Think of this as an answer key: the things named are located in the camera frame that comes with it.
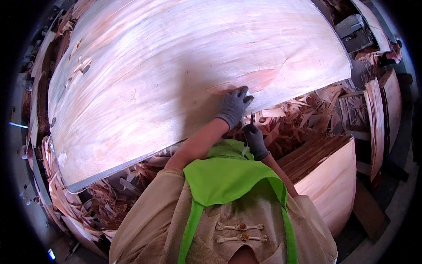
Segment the wood grain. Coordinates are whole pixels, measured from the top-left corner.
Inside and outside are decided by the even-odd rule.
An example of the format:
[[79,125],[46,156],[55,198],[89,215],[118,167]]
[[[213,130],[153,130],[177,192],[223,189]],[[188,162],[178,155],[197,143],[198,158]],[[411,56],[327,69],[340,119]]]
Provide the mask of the wood grain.
[[335,237],[345,227],[356,191],[354,139],[326,136],[277,161],[299,194],[308,195]]
[[378,80],[375,78],[369,81],[365,87],[364,96],[371,127],[371,173],[369,176],[372,181],[381,168],[384,157],[384,108]]
[[379,80],[385,121],[385,156],[391,152],[401,121],[402,100],[394,69],[389,69]]
[[66,185],[191,136],[218,112],[207,88],[279,70],[250,113],[350,77],[311,1],[206,3],[97,0],[80,17],[49,88]]
[[359,0],[352,0],[352,2],[361,12],[362,16],[366,19],[366,22],[368,23],[368,26],[378,43],[379,51],[377,51],[377,53],[389,52],[391,50],[390,41],[382,30],[378,19],[376,19],[375,15],[367,6],[365,6],[364,3],[360,2]]

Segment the gray work glove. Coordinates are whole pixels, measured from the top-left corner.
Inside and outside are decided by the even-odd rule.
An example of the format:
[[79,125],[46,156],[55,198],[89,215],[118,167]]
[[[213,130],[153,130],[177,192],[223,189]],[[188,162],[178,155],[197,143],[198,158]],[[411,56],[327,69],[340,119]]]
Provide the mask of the gray work glove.
[[264,144],[262,131],[254,125],[246,125],[242,128],[245,133],[246,141],[248,142],[249,149],[256,161],[261,161],[266,155],[270,154]]
[[223,119],[230,126],[230,130],[235,127],[243,117],[246,107],[250,105],[253,96],[246,96],[247,86],[242,86],[234,90],[231,94],[227,93],[221,104],[220,113],[216,116]]

